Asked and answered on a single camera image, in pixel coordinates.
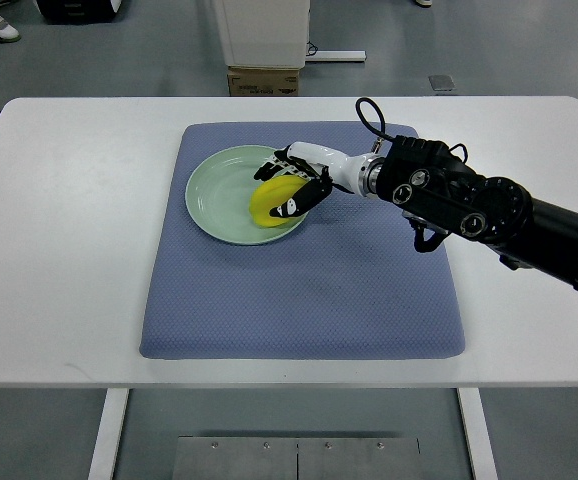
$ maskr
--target metal plate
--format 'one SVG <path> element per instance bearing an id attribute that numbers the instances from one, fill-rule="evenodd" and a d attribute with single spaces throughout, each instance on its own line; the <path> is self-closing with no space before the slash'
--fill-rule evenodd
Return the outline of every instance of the metal plate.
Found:
<path id="1" fill-rule="evenodd" d="M 450 75 L 431 75 L 429 82 L 435 92 L 448 92 L 456 88 Z"/>
<path id="2" fill-rule="evenodd" d="M 173 480 L 297 480 L 294 438 L 180 437 Z"/>
<path id="3" fill-rule="evenodd" d="M 303 438 L 299 450 L 300 480 L 422 480 L 415 438 Z"/>
<path id="4" fill-rule="evenodd" d="M 174 480 L 422 480 L 415 438 L 180 437 Z"/>

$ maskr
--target white table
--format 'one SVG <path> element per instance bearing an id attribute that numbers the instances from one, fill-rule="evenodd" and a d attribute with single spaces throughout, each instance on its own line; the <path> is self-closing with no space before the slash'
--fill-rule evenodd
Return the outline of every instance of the white table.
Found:
<path id="1" fill-rule="evenodd" d="M 375 100 L 390 123 L 467 145 L 469 164 L 479 173 L 507 176 L 536 198 L 578 211 L 577 100 Z M 477 390 L 464 387 L 578 385 L 578 292 L 537 271 L 511 272 L 488 248 L 453 237 L 445 243 L 466 336 L 466 349 L 456 357 L 141 357 L 150 275 L 185 128 L 218 121 L 354 120 L 354 101 L 9 103 L 0 117 L 0 387 L 122 387 L 122 397 L 124 388 L 158 385 L 463 387 L 465 395 Z"/>

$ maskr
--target table leg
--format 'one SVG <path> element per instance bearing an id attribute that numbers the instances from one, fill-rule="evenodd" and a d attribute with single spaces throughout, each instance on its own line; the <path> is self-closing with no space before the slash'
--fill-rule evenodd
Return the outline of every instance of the table leg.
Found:
<path id="1" fill-rule="evenodd" d="M 89 480 L 111 480 L 127 407 L 128 388 L 109 388 L 100 417 Z"/>
<path id="2" fill-rule="evenodd" d="M 477 388 L 458 388 L 462 423 L 474 480 L 498 480 L 489 431 Z"/>

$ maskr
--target cardboard box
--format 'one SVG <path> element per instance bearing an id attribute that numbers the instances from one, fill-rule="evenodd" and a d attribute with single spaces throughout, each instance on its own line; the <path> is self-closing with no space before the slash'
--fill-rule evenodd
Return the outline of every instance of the cardboard box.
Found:
<path id="1" fill-rule="evenodd" d="M 297 97 L 299 69 L 236 68 L 227 70 L 232 97 Z"/>

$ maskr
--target white robotic hand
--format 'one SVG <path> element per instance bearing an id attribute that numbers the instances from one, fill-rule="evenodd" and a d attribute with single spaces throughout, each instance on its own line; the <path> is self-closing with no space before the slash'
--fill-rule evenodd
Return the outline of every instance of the white robotic hand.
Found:
<path id="1" fill-rule="evenodd" d="M 308 182 L 286 202 L 272 208 L 272 217 L 299 217 L 318 205 L 336 187 L 347 193 L 375 197 L 371 193 L 368 174 L 384 159 L 377 153 L 350 157 L 343 152 L 322 145 L 295 142 L 279 150 L 260 167 L 257 180 L 269 180 L 278 173 L 298 175 Z"/>

